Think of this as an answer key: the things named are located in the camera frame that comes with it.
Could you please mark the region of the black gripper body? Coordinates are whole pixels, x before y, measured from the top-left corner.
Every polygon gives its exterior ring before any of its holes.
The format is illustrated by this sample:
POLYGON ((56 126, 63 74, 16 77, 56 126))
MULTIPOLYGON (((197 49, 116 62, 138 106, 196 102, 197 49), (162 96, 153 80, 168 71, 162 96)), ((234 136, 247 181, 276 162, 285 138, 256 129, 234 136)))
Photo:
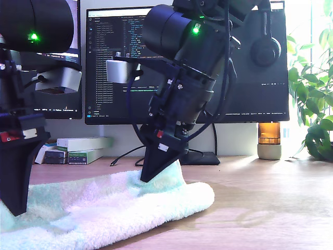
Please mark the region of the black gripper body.
POLYGON ((188 132, 213 95, 215 80, 180 71, 149 102, 149 154, 184 154, 188 132))

